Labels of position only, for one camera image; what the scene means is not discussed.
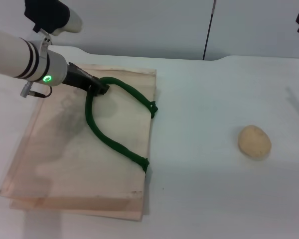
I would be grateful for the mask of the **cream handbag with green handle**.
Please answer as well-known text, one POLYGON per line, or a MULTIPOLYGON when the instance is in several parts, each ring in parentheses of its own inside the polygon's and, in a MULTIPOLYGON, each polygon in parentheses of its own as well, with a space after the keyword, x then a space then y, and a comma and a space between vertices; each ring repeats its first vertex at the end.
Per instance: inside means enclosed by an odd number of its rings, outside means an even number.
MULTIPOLYGON (((78 66, 98 78, 117 78, 154 100, 156 69, 78 66)), ((140 221, 146 174, 93 134, 85 120, 85 91, 63 84, 53 88, 36 104, 0 196, 10 198, 14 209, 140 221)), ((107 137, 148 158, 150 112, 125 90, 111 85, 95 97, 93 117, 107 137)))

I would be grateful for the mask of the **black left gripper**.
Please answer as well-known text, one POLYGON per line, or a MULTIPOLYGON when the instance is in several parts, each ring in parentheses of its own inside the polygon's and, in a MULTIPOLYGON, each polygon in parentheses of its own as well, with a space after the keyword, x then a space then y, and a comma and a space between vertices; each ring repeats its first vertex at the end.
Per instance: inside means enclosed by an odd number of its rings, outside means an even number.
POLYGON ((63 84, 79 88, 84 91, 89 90, 89 95, 92 97, 104 95, 109 89, 109 85, 104 83, 101 79, 90 75, 71 62, 67 65, 67 74, 63 84))

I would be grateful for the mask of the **round beige potato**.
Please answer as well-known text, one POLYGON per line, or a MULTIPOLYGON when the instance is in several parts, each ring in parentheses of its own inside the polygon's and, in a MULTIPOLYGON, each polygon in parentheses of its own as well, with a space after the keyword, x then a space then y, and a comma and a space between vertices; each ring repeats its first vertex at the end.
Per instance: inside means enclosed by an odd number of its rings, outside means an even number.
POLYGON ((259 127, 248 125, 238 134, 238 148, 253 160, 263 160, 272 149, 269 136, 259 127))

